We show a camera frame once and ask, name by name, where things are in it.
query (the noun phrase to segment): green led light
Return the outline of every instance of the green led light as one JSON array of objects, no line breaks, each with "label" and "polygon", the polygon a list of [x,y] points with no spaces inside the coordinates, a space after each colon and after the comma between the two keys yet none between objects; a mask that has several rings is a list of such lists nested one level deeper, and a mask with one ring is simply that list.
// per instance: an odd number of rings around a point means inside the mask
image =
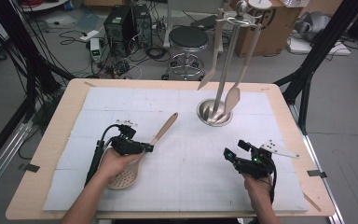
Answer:
[{"label": "green led light", "polygon": [[258,159],[258,156],[253,156],[252,161],[254,161],[256,163],[260,163],[260,159]]}]

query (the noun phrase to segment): computer tower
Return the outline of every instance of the computer tower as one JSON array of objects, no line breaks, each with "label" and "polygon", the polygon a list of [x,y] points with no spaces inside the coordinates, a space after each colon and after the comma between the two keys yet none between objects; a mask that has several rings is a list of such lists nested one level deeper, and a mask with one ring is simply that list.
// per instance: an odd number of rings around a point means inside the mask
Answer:
[{"label": "computer tower", "polygon": [[147,9],[147,5],[139,4],[132,6],[133,17],[138,35],[139,48],[149,48],[152,42],[152,18]]},{"label": "computer tower", "polygon": [[130,55],[130,41],[136,36],[131,7],[114,6],[103,26],[113,55]]}]

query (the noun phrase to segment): wooden spoon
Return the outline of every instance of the wooden spoon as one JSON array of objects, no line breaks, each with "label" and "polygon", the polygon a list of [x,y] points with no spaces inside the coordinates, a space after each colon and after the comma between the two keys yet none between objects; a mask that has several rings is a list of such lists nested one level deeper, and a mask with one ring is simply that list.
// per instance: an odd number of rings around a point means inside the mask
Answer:
[{"label": "wooden spoon", "polygon": [[[171,115],[171,117],[165,122],[165,124],[161,127],[159,132],[153,138],[150,145],[155,145],[159,138],[170,129],[170,127],[173,125],[177,118],[178,113],[174,113],[173,115]],[[138,159],[137,162],[127,165],[126,168],[124,168],[124,170],[121,171],[120,174],[115,176],[115,178],[111,179],[111,181],[109,181],[108,188],[124,189],[132,185],[138,177],[139,164],[141,163],[141,159],[144,156],[145,153],[141,156],[141,158]]]}]

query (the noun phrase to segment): wooden table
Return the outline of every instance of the wooden table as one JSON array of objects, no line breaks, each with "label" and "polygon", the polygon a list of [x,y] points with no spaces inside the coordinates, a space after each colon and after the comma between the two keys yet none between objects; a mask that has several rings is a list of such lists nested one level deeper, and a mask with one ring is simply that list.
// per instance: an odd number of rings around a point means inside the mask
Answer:
[{"label": "wooden table", "polygon": [[[48,197],[54,170],[66,146],[70,132],[83,106],[90,87],[120,87],[143,89],[196,90],[199,82],[156,81],[156,80],[106,80],[74,79],[69,83],[57,110],[38,146],[31,164],[40,166],[37,173],[26,172],[7,209],[8,219],[60,219],[64,212],[43,211]],[[217,90],[218,83],[211,82],[203,90]],[[226,85],[226,91],[232,86]],[[279,213],[279,217],[330,217],[335,208],[330,200],[322,179],[309,176],[307,171],[317,170],[295,121],[283,100],[280,89],[273,84],[241,83],[242,91],[264,92],[277,120],[285,145],[300,155],[292,159],[296,174],[308,202],[305,213]],[[192,218],[192,217],[253,217],[245,212],[104,212],[97,218]]]}]

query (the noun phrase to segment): forearm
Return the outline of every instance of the forearm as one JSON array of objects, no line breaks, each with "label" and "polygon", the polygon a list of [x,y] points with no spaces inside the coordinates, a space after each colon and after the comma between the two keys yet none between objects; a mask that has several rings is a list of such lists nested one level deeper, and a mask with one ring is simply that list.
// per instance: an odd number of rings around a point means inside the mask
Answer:
[{"label": "forearm", "polygon": [[272,210],[269,198],[253,200],[253,207],[260,224],[277,224],[278,218]]},{"label": "forearm", "polygon": [[74,204],[63,217],[61,223],[90,224],[98,208],[107,182],[107,178],[97,172],[77,197]]}]

